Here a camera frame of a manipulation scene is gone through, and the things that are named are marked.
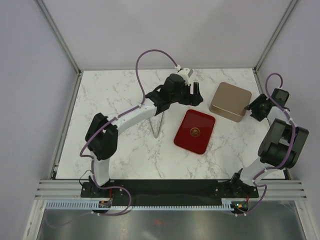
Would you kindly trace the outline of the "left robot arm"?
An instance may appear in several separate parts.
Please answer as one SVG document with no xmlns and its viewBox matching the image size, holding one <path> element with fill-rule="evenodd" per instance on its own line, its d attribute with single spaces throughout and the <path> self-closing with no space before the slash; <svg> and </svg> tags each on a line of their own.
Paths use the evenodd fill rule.
<svg viewBox="0 0 320 240">
<path fill-rule="evenodd" d="M 164 84 L 146 94 L 142 103 L 119 115 L 96 114 L 85 135 L 85 145 L 81 157 L 91 158 L 92 192 L 105 197 L 110 190 L 110 158 L 118 148 L 118 138 L 132 126 L 157 116 L 174 104 L 198 106 L 204 100 L 198 82 L 188 83 L 188 76 L 181 73 L 170 74 Z"/>
</svg>

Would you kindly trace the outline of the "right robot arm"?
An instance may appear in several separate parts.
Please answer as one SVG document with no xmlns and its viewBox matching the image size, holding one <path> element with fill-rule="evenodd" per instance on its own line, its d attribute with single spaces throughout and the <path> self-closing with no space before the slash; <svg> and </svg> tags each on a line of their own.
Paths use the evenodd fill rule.
<svg viewBox="0 0 320 240">
<path fill-rule="evenodd" d="M 276 89 L 271 98 L 262 93 L 244 108 L 251 111 L 255 120 L 267 119 L 271 126 L 260 144 L 258 158 L 233 174 L 228 185 L 233 197 L 253 191 L 256 181 L 276 170 L 291 169 L 297 163 L 309 131 L 292 120 L 290 110 L 285 107 L 289 96 L 288 91 Z"/>
</svg>

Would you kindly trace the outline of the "gold box lid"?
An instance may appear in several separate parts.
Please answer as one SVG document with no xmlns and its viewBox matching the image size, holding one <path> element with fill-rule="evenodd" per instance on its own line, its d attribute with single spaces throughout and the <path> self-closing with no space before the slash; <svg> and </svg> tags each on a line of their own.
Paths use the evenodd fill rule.
<svg viewBox="0 0 320 240">
<path fill-rule="evenodd" d="M 227 82 L 221 82 L 215 91 L 210 105 L 222 108 L 233 105 L 244 108 L 249 105 L 251 97 L 252 93 L 250 91 Z"/>
</svg>

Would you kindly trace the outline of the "steel kitchen tongs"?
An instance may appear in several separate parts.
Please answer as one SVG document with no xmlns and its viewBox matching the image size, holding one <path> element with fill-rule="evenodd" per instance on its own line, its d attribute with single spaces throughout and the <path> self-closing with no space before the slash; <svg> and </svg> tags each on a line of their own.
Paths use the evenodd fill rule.
<svg viewBox="0 0 320 240">
<path fill-rule="evenodd" d="M 153 137 L 157 139 L 160 135 L 161 129 L 162 129 L 162 124 L 163 124 L 163 119 L 164 119 L 165 113 L 162 112 L 156 116 L 153 116 L 148 119 L 149 125 L 151 127 L 151 132 L 153 134 Z"/>
</svg>

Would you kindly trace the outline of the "gold chocolate box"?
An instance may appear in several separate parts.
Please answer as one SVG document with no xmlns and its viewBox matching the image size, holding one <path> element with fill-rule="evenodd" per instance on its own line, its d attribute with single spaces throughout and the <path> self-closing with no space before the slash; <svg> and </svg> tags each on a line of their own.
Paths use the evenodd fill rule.
<svg viewBox="0 0 320 240">
<path fill-rule="evenodd" d="M 210 105 L 210 112 L 219 115 L 223 118 L 239 123 L 246 114 L 246 110 L 238 105 L 231 105 L 228 107 L 220 107 L 216 105 Z"/>
</svg>

